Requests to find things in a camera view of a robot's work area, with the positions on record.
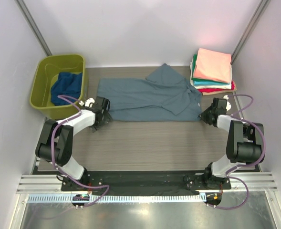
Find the grey-blue t-shirt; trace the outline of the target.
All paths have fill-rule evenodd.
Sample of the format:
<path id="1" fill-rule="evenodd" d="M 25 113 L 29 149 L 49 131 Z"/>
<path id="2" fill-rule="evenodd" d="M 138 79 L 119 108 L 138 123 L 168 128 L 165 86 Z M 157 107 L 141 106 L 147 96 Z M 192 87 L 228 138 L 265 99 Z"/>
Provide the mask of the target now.
<path id="1" fill-rule="evenodd" d="M 202 94 L 167 64 L 145 79 L 102 78 L 97 95 L 109 99 L 115 121 L 197 122 L 202 112 Z"/>

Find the olive green plastic basket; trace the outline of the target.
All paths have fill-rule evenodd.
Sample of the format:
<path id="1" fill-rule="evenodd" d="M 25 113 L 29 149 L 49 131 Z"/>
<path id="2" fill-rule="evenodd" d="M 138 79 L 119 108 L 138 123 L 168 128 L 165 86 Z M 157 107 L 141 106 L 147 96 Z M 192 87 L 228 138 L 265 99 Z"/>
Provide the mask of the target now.
<path id="1" fill-rule="evenodd" d="M 64 119 L 77 113 L 77 109 L 58 96 L 69 96 L 68 100 L 77 104 L 78 100 L 87 98 L 87 91 L 88 76 L 82 56 L 49 56 L 38 64 L 30 105 L 49 119 Z"/>

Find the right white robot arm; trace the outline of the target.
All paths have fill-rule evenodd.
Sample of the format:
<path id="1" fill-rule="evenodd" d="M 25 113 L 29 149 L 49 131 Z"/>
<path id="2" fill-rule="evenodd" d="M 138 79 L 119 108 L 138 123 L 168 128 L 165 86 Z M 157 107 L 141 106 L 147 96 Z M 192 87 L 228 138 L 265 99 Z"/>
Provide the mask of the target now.
<path id="1" fill-rule="evenodd" d="M 237 169 L 255 166 L 264 159 L 263 125 L 228 115 L 229 109 L 227 98 L 214 98 L 211 105 L 200 115 L 204 123 L 228 133 L 225 155 L 210 163 L 198 178 L 209 189 L 227 183 L 228 175 Z"/>

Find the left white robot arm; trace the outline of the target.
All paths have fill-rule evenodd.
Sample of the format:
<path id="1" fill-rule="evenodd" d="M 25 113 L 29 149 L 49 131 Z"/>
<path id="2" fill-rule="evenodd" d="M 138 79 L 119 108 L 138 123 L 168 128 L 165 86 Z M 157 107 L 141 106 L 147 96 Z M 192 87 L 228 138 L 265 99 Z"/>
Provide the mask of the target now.
<path id="1" fill-rule="evenodd" d="M 35 154 L 38 158 L 52 164 L 64 176 L 72 181 L 79 191 L 89 185 L 88 172 L 72 156 L 73 137 L 86 128 L 96 131 L 109 123 L 110 101 L 104 97 L 90 98 L 85 102 L 78 101 L 77 113 L 62 120 L 49 119 L 45 121 L 39 137 Z"/>

